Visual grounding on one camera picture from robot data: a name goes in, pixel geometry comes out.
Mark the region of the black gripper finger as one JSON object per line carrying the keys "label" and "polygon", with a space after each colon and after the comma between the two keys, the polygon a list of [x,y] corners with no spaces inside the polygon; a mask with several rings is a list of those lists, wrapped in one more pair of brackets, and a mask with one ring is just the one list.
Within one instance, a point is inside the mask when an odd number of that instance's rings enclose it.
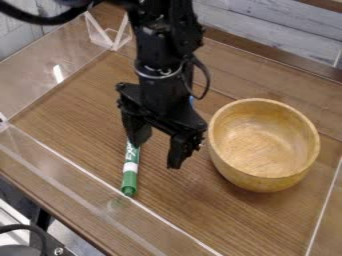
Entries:
{"label": "black gripper finger", "polygon": [[142,116],[127,112],[122,113],[122,121],[131,144],[141,147],[153,136],[152,125]]}
{"label": "black gripper finger", "polygon": [[180,169],[184,161],[193,155],[194,149],[194,136],[192,134],[173,136],[168,157],[168,167],[170,169]]}

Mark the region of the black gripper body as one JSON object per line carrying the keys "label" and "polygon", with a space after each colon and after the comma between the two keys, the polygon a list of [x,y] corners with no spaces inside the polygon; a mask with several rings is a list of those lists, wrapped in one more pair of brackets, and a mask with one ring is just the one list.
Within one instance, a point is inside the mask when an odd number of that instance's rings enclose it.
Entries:
{"label": "black gripper body", "polygon": [[208,123],[193,109],[189,100],[181,100],[169,110],[165,110],[165,103],[156,102],[157,108],[153,108],[144,102],[140,85],[119,83],[117,91],[121,94],[118,107],[122,113],[127,112],[136,116],[142,116],[153,129],[158,129],[170,136],[170,142],[173,136],[192,134],[194,146],[201,145]]}

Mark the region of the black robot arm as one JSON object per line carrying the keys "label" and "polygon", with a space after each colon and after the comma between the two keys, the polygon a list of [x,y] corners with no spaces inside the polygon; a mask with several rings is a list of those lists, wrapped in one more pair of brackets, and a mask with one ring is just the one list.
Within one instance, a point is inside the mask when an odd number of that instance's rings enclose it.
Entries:
{"label": "black robot arm", "polygon": [[141,146],[156,129],[170,136],[168,167],[178,169],[200,149],[208,123],[193,110],[194,70],[206,66],[196,56],[205,28],[193,0],[54,0],[67,10],[41,16],[0,0],[0,13],[31,24],[61,25],[98,2],[125,9],[137,38],[137,84],[121,82],[118,107],[130,142]]}

